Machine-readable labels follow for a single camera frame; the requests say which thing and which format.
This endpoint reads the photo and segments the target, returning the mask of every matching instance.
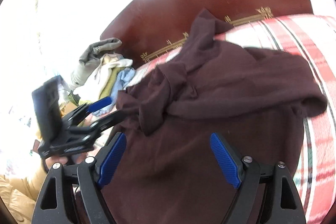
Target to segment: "light blue cloth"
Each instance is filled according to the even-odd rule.
[[[135,75],[135,70],[130,67],[127,67],[124,70],[120,71],[117,74],[117,78],[115,79],[114,85],[111,90],[110,97],[112,99],[112,103],[106,107],[103,107],[100,110],[97,110],[96,112],[93,112],[92,114],[95,116],[101,116],[105,113],[110,112],[112,108],[114,107],[114,105],[116,104],[118,90],[123,90],[128,85],[128,83],[132,80],[134,75]]]

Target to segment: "metal screw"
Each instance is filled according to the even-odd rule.
[[[285,163],[283,161],[278,162],[278,166],[280,168],[285,168],[286,167],[286,165],[285,165]]]
[[[90,164],[90,163],[92,163],[94,160],[95,160],[94,157],[87,157],[87,158],[85,159],[85,162],[86,162],[87,164]]]
[[[57,163],[53,164],[52,167],[53,167],[54,169],[58,169],[58,168],[61,167],[61,164],[60,164],[59,162],[57,162]]]
[[[85,136],[85,137],[82,139],[82,141],[86,141],[89,137],[90,137],[90,135]]]
[[[252,157],[250,157],[250,156],[245,156],[244,157],[244,162],[248,162],[248,163],[250,163],[250,162],[252,162]]]

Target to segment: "red plaid blanket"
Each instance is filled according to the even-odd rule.
[[[303,56],[321,92],[328,99],[322,115],[304,121],[305,135],[294,182],[308,224],[319,224],[336,195],[336,19],[326,16],[293,15],[236,27],[217,35],[243,47],[265,47]],[[171,60],[175,49],[137,69],[131,85],[138,83],[156,65]]]

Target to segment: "tan jacket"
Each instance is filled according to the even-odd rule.
[[[37,196],[46,177],[42,165],[31,177],[7,178],[0,175],[0,196],[19,224],[30,224]]]

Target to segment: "blue gripper pad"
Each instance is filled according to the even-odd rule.
[[[243,164],[221,134],[212,133],[210,147],[226,181],[238,189],[242,183]]]
[[[91,103],[88,107],[88,112],[95,112],[97,110],[102,109],[103,107],[106,107],[112,103],[111,97],[105,97],[103,99],[100,99],[94,103]]]
[[[100,166],[100,177],[97,181],[97,185],[100,189],[111,182],[113,174],[125,152],[126,144],[126,136],[124,133],[121,133]]]

